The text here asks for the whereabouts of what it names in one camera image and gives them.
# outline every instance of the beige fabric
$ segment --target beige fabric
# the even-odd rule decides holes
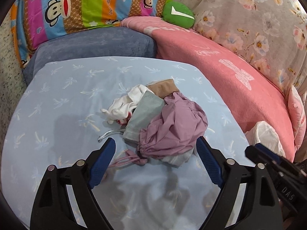
[[[307,159],[307,137],[305,136],[301,147],[295,153],[294,162],[302,162]]]
[[[176,0],[193,29],[236,53],[286,96],[307,76],[307,20],[298,0]]]
[[[300,97],[303,100],[303,94],[305,93],[305,91],[307,91],[307,78],[305,78],[305,80],[303,81],[303,83],[300,85],[300,87],[298,88],[298,94],[300,95]]]
[[[155,95],[164,99],[166,96],[173,94],[173,92],[179,92],[173,79],[162,80],[153,85],[147,86]]]

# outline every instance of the white towel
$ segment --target white towel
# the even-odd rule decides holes
[[[146,91],[152,93],[146,86],[136,85],[127,95],[115,99],[109,109],[101,109],[108,117],[107,122],[113,124],[115,120],[122,120],[131,116],[132,110],[136,108]]]
[[[257,122],[250,131],[245,132],[245,136],[248,144],[255,145],[261,143],[277,155],[286,157],[278,134],[266,121]]]

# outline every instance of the clear plastic cord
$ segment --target clear plastic cord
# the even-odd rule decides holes
[[[119,133],[119,134],[124,134],[126,129],[117,129],[117,130],[110,130],[110,131],[107,131],[106,133],[104,133],[103,135],[101,135],[99,138],[98,138],[98,142],[100,143],[104,138],[114,134],[114,133]]]

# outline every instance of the pink drawstring bag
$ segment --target pink drawstring bag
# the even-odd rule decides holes
[[[203,136],[208,127],[205,112],[180,92],[165,97],[164,101],[166,105],[161,114],[154,117],[146,129],[141,129],[137,154],[127,150],[126,157],[115,160],[109,167],[128,163],[144,165],[149,157],[176,156],[195,146],[197,138]]]

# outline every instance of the white plastic bag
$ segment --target white plastic bag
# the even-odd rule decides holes
[[[279,156],[286,157],[276,131],[266,121],[257,122],[250,131],[245,133],[245,136],[250,145],[261,143]]]

